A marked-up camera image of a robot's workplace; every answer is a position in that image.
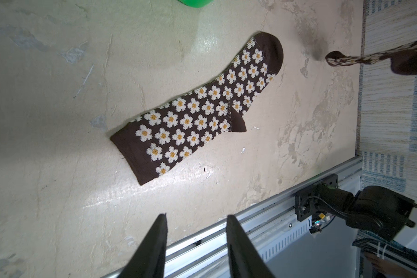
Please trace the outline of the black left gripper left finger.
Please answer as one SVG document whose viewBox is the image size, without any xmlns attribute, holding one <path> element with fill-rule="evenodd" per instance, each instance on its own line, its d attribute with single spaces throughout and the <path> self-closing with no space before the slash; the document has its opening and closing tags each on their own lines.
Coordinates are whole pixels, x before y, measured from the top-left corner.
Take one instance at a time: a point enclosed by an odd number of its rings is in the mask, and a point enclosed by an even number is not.
<svg viewBox="0 0 417 278">
<path fill-rule="evenodd" d="M 167 218 L 160 214 L 118 278 L 163 278 L 167 247 Z"/>
</svg>

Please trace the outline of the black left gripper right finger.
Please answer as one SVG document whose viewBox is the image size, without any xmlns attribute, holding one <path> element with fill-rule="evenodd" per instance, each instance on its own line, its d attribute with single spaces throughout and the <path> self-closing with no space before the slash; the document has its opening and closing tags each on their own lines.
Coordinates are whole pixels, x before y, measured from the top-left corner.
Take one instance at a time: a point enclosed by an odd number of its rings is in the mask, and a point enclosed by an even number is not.
<svg viewBox="0 0 417 278">
<path fill-rule="evenodd" d="M 234 215 L 227 216 L 227 249 L 232 278 L 274 278 Z"/>
</svg>

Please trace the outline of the brown floral sock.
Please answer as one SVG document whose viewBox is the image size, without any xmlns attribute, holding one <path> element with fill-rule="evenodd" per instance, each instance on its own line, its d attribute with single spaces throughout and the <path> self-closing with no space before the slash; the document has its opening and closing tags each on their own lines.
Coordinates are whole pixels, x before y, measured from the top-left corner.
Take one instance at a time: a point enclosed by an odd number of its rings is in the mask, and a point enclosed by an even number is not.
<svg viewBox="0 0 417 278">
<path fill-rule="evenodd" d="M 280 40 L 259 32 L 214 80 L 138 116 L 110 140 L 138 183 L 163 176 L 222 133 L 246 132 L 244 114 L 283 64 Z"/>
<path fill-rule="evenodd" d="M 383 60 L 390 60 L 390 68 L 393 73 L 417 75 L 417 41 L 388 51 L 364 56 L 345 56 L 339 51 L 333 51 L 326 55 L 325 60 L 332 67 L 352 66 L 354 64 L 371 65 Z"/>
</svg>

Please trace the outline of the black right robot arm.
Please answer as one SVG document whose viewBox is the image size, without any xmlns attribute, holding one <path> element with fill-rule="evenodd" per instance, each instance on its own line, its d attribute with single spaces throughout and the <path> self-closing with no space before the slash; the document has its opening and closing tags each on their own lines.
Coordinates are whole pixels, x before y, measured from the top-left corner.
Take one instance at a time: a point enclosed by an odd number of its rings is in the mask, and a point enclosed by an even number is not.
<svg viewBox="0 0 417 278">
<path fill-rule="evenodd" d="M 346 225 L 370 231 L 392 241 L 404 227 L 413 228 L 410 220 L 414 200 L 381 186 L 368 186 L 353 195 L 338 188 L 319 186 L 313 197 L 315 207 L 345 220 Z"/>
</svg>

